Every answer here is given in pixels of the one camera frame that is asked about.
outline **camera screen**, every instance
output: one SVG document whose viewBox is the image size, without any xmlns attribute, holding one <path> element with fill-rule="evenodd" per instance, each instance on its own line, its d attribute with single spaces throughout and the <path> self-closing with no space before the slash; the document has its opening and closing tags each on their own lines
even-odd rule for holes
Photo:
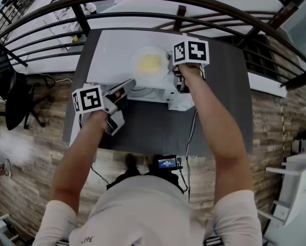
<svg viewBox="0 0 306 246">
<path fill-rule="evenodd" d="M 159 169 L 168 169 L 168 168 L 176 168 L 176 167 L 177 167 L 177 161 L 175 158 L 159 160 Z"/>
</svg>

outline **dark gray table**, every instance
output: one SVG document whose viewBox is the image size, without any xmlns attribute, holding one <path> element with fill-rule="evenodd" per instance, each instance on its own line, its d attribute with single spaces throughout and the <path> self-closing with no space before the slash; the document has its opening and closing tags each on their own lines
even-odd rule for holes
<svg viewBox="0 0 306 246">
<path fill-rule="evenodd" d="M 91 30 L 77 65 L 71 92 L 86 82 L 102 30 Z M 250 153 L 253 136 L 252 102 L 243 52 L 229 44 L 201 36 L 199 38 L 209 41 L 210 64 L 205 67 L 206 82 L 236 120 Z M 99 148 L 144 154 L 185 155 L 194 111 L 194 108 L 186 112 L 172 111 L 168 110 L 167 104 L 130 100 L 124 112 L 125 125 L 114 137 L 105 134 Z M 70 98 L 64 122 L 65 142 L 70 142 L 74 116 Z M 189 154 L 211 155 L 198 117 Z"/>
</svg>

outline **white t-shirt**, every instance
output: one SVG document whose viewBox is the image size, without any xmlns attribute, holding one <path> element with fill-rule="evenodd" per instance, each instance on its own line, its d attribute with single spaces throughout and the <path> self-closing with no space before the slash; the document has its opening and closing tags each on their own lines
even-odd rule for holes
<svg viewBox="0 0 306 246">
<path fill-rule="evenodd" d="M 86 3 L 85 6 L 90 11 L 90 13 L 93 13 L 96 11 L 96 6 L 93 3 Z"/>
<path fill-rule="evenodd" d="M 252 191 L 222 198 L 202 227 L 181 191 L 154 176 L 131 177 L 110 188 L 80 228 L 67 204 L 50 201 L 33 246 L 59 240 L 70 246 L 262 245 Z"/>
</svg>

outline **shoe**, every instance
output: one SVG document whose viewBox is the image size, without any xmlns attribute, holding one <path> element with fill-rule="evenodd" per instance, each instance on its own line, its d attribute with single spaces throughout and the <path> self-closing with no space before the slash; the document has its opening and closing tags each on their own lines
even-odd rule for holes
<svg viewBox="0 0 306 246">
<path fill-rule="evenodd" d="M 5 170 L 5 176 L 8 176 L 8 177 L 12 176 L 11 163 L 10 163 L 10 160 L 8 160 L 8 159 L 5 161 L 4 170 Z"/>
<path fill-rule="evenodd" d="M 148 169 L 150 172 L 156 172 L 160 170 L 159 169 L 159 159 L 163 159 L 163 156 L 156 154 L 152 157 L 151 164 L 148 165 Z"/>
<path fill-rule="evenodd" d="M 127 154 L 126 155 L 126 160 L 125 160 L 125 164 L 127 169 L 132 169 L 132 168 L 136 168 L 136 158 L 134 155 L 132 154 Z"/>
</svg>

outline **black chair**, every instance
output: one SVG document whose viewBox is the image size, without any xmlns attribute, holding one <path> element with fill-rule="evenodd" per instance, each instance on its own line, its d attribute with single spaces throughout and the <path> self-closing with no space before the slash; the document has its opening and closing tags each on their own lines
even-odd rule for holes
<svg viewBox="0 0 306 246">
<path fill-rule="evenodd" d="M 34 92 L 37 86 L 40 86 L 40 84 L 29 85 L 26 76 L 14 70 L 6 52 L 0 48 L 0 97 L 6 100 L 5 112 L 0 112 L 0 116 L 5 116 L 8 130 L 17 127 L 24 118 L 26 118 L 24 128 L 27 129 L 30 113 L 41 127 L 45 126 L 45 123 L 39 120 L 34 107 L 45 99 L 52 101 L 53 98 L 50 95 L 46 95 L 34 100 Z"/>
</svg>

